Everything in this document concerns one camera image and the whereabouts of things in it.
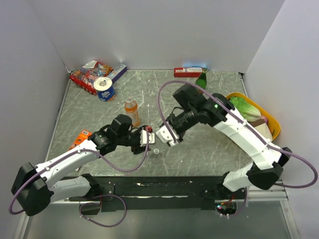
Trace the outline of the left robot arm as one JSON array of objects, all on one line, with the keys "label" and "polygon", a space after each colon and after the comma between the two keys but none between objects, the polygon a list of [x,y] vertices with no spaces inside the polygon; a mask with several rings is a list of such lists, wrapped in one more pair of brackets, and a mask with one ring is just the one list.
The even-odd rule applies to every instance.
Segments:
[{"label": "left robot arm", "polygon": [[118,115],[68,152],[36,166],[29,162],[21,166],[11,188],[13,201],[18,201],[22,207],[18,213],[34,216],[49,204],[68,197],[95,199],[99,187],[92,176],[71,180],[64,180],[64,177],[84,164],[105,159],[106,154],[115,151],[117,146],[130,147],[134,155],[147,156],[149,146],[154,143],[151,126],[135,128],[129,116]]}]

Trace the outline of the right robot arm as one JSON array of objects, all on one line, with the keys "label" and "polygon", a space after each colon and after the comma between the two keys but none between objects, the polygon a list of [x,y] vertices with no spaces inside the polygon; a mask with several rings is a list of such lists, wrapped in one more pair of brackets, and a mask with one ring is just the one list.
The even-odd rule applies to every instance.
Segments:
[{"label": "right robot arm", "polygon": [[174,92],[173,97],[183,111],[177,116],[170,114],[156,132],[162,143],[175,146],[182,142],[188,129],[198,123],[208,124],[235,142],[252,159],[245,167],[222,176],[214,188],[216,196],[227,199],[237,190],[250,186],[268,190],[279,180],[290,157],[245,121],[223,95],[213,94],[223,104],[220,106],[205,98],[195,87],[185,84]]}]

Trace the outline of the orange drink bottle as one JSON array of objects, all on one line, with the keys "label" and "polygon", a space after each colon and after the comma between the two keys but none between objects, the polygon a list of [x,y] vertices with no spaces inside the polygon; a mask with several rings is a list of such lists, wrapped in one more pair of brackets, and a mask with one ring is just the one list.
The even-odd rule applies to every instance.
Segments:
[{"label": "orange drink bottle", "polygon": [[127,115],[132,119],[132,126],[137,127],[140,124],[140,117],[138,114],[137,102],[132,97],[128,97],[126,99],[125,111]]}]

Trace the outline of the white bottle cap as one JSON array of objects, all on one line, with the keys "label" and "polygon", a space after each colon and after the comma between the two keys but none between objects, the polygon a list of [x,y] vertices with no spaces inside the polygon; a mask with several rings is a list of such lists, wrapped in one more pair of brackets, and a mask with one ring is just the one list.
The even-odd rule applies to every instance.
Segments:
[{"label": "white bottle cap", "polygon": [[154,152],[154,154],[158,155],[158,154],[160,153],[160,150],[157,149],[157,148],[155,148],[155,149],[153,150],[153,152]]}]

